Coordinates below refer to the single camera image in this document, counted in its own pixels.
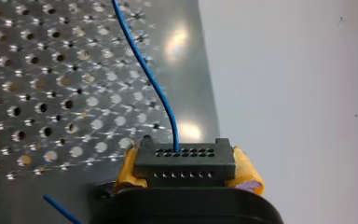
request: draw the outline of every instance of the black connector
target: black connector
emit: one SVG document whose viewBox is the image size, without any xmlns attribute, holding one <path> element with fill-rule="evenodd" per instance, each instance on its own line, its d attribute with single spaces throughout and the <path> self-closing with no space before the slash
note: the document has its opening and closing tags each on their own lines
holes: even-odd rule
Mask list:
<svg viewBox="0 0 358 224">
<path fill-rule="evenodd" d="M 158 144 L 145 137 L 135 161 L 135 175 L 153 187 L 224 187 L 235 177 L 235 160 L 226 138 L 214 144 Z"/>
</svg>

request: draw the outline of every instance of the perforated metal sheet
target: perforated metal sheet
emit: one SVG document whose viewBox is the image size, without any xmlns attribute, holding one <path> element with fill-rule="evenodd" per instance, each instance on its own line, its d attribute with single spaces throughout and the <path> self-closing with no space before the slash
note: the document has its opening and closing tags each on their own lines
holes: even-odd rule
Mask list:
<svg viewBox="0 0 358 224">
<path fill-rule="evenodd" d="M 181 141 L 212 142 L 198 3 L 134 0 L 122 10 L 173 104 Z M 61 223 L 43 194 L 88 220 L 88 185 L 114 179 L 144 134 L 172 141 L 110 1 L 0 1 L 0 223 Z"/>
</svg>

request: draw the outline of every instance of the wire insulation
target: wire insulation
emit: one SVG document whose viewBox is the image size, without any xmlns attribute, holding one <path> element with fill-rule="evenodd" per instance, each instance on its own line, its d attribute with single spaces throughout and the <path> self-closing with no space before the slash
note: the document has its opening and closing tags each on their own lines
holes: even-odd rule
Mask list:
<svg viewBox="0 0 358 224">
<path fill-rule="evenodd" d="M 43 199 L 46 200 L 51 206 L 53 206 L 57 211 L 59 211 L 63 216 L 65 216 L 69 221 L 74 224 L 81 224 L 81 222 L 68 211 L 66 211 L 62 206 L 60 206 L 56 201 L 50 198 L 48 195 L 43 196 Z"/>
<path fill-rule="evenodd" d="M 165 110 L 167 111 L 168 118 L 171 123 L 172 128 L 172 135 L 173 135 L 173 148 L 179 152 L 179 133 L 178 128 L 176 125 L 176 119 L 175 115 L 173 114 L 173 111 L 171 109 L 170 103 L 168 102 L 167 98 L 165 97 L 161 87 L 157 83 L 157 81 L 154 79 L 153 72 L 150 70 L 150 68 L 147 66 L 144 57 L 142 56 L 141 51 L 138 49 L 135 43 L 135 39 L 133 38 L 131 31 L 129 29 L 128 24 L 126 23 L 126 20 L 124 18 L 124 15 L 120 9 L 120 6 L 118 5 L 118 2 L 116 0 L 112 0 L 113 8 L 116 12 L 118 22 L 120 23 L 120 27 L 123 30 L 124 36 L 126 36 L 127 41 L 130 44 L 130 47 L 133 51 L 133 54 L 135 55 L 136 59 L 138 60 L 138 63 L 141 65 L 142 69 L 144 70 L 147 78 L 149 79 L 150 83 L 152 84 L 153 88 L 155 89 L 159 99 L 161 100 Z"/>
</svg>

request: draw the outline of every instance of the black plastic housing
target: black plastic housing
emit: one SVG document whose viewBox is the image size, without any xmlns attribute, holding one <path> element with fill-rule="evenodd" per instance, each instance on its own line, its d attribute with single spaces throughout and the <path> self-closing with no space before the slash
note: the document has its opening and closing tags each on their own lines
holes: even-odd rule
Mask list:
<svg viewBox="0 0 358 224">
<path fill-rule="evenodd" d="M 283 224 L 262 197 L 231 188 L 130 189 L 99 210 L 91 224 Z"/>
<path fill-rule="evenodd" d="M 142 140 L 135 161 L 135 175 L 153 187 L 224 187 L 235 177 L 235 160 L 226 138 L 214 144 L 181 144 L 180 152 L 172 144 Z"/>
</svg>

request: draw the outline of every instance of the white surface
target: white surface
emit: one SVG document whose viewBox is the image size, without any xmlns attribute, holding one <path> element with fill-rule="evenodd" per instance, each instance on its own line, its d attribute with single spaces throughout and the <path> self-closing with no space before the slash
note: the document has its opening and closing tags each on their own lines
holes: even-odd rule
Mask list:
<svg viewBox="0 0 358 224">
<path fill-rule="evenodd" d="M 265 197 L 285 223 L 358 223 L 358 0 L 200 0 L 200 12 L 221 136 Z"/>
</svg>

